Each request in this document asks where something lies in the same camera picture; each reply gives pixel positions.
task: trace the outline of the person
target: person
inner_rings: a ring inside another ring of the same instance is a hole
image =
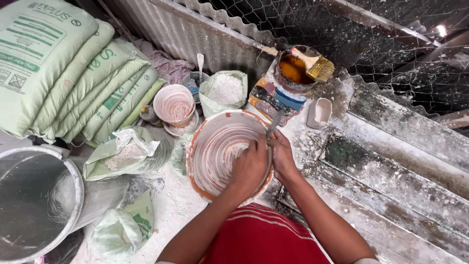
[[[279,131],[273,147],[275,177],[287,188],[308,227],[335,264],[379,264],[365,239],[330,209],[303,178],[288,139]],[[267,170],[265,135],[233,162],[225,190],[171,239],[157,264],[329,264],[308,229],[256,203],[238,208]]]

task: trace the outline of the person's left hand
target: person's left hand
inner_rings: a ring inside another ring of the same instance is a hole
[[[236,190],[242,202],[248,199],[264,179],[267,164],[267,142],[265,135],[260,134],[258,140],[251,140],[249,147],[233,162],[227,189]]]

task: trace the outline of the wooden brush handle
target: wooden brush handle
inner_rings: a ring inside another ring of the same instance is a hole
[[[291,55],[297,57],[298,59],[302,60],[304,65],[306,66],[306,70],[313,68],[314,64],[318,62],[320,56],[317,57],[308,57],[305,54],[301,53],[297,48],[293,47],[290,49]]]

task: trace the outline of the hand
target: hand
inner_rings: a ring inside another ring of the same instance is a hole
[[[284,184],[292,177],[301,176],[293,160],[290,141],[276,129],[273,132],[275,138],[269,140],[269,146],[273,148],[273,164],[275,166],[275,177]]]
[[[249,147],[233,162],[231,180],[227,189],[236,190],[241,202],[259,187],[267,171],[267,142],[265,134],[257,141],[251,140]]]

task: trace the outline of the chicken wire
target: chicken wire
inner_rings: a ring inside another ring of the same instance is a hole
[[[347,43],[367,41],[369,48],[348,67],[350,74],[360,74],[366,82],[391,87],[413,105],[422,105],[429,113],[446,114],[469,108],[469,46],[461,45],[456,55],[441,54],[407,73],[399,68],[415,63],[454,36],[467,30],[469,1],[466,0],[201,0],[215,10],[253,23],[260,31],[270,31],[275,38],[285,37],[290,44],[308,45],[330,56]],[[339,4],[369,10],[384,20],[398,23],[428,38],[427,43],[409,36],[380,32],[360,16],[344,17]]]

